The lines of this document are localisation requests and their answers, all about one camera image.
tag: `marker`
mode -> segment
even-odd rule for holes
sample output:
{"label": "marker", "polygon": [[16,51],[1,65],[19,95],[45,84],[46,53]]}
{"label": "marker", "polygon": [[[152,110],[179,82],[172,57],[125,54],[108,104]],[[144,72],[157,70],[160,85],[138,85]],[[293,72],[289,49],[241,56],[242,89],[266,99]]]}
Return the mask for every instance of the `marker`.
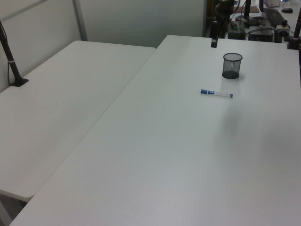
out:
{"label": "marker", "polygon": [[220,96],[220,97],[230,97],[230,98],[233,98],[233,94],[231,94],[231,93],[220,93],[220,92],[214,92],[214,91],[209,91],[209,90],[205,90],[205,89],[201,89],[201,93],[216,95],[216,96]]}

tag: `cardboard box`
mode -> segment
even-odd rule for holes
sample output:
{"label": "cardboard box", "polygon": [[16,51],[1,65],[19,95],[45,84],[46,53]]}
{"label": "cardboard box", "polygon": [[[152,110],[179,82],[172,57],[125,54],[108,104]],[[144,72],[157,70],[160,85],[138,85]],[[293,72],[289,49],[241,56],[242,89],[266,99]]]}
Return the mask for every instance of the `cardboard box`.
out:
{"label": "cardboard box", "polygon": [[264,4],[267,7],[278,7],[280,5],[280,0],[264,0]]}

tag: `floor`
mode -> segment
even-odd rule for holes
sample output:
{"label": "floor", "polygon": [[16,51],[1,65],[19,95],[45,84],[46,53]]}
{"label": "floor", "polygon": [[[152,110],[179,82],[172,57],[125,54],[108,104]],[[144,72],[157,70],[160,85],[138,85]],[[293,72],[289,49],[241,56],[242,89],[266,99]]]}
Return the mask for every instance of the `floor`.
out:
{"label": "floor", "polygon": [[8,226],[27,203],[0,194],[0,226]]}

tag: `mesh pencil cup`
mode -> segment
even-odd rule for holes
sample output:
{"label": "mesh pencil cup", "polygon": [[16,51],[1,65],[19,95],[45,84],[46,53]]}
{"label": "mesh pencil cup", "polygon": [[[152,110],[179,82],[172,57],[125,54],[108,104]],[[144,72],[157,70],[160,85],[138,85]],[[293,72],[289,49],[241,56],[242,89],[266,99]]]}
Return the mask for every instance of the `mesh pencil cup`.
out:
{"label": "mesh pencil cup", "polygon": [[222,76],[226,79],[236,79],[239,77],[240,62],[242,55],[238,53],[227,53],[224,55],[224,66]]}

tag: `tabletop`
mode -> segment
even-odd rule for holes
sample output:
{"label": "tabletop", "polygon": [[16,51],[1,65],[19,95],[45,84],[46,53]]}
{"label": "tabletop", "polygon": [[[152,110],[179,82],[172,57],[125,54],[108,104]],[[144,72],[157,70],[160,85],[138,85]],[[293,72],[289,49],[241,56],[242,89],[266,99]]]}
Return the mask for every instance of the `tabletop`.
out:
{"label": "tabletop", "polygon": [[[292,8],[293,12],[292,13],[281,12],[281,10],[284,8]],[[275,7],[274,9],[277,9],[279,13],[283,16],[283,18],[287,20],[288,25],[291,27],[290,30],[294,32],[296,28],[296,23],[297,23],[300,8],[301,8],[300,0],[289,0],[287,2],[280,2],[279,7]]]}
{"label": "tabletop", "polygon": [[30,198],[154,48],[76,41],[0,94],[0,193]]}
{"label": "tabletop", "polygon": [[[167,36],[12,226],[298,225],[298,52],[210,45]],[[243,56],[235,80],[229,52]]]}

